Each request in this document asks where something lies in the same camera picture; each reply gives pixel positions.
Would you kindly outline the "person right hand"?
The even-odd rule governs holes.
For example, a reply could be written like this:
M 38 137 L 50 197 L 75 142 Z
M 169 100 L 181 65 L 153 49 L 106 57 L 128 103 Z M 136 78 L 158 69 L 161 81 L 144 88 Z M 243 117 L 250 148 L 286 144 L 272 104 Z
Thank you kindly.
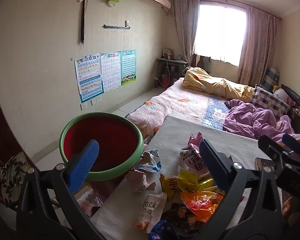
M 300 228 L 300 200 L 289 197 L 283 204 L 282 215 L 284 222 L 291 228 Z

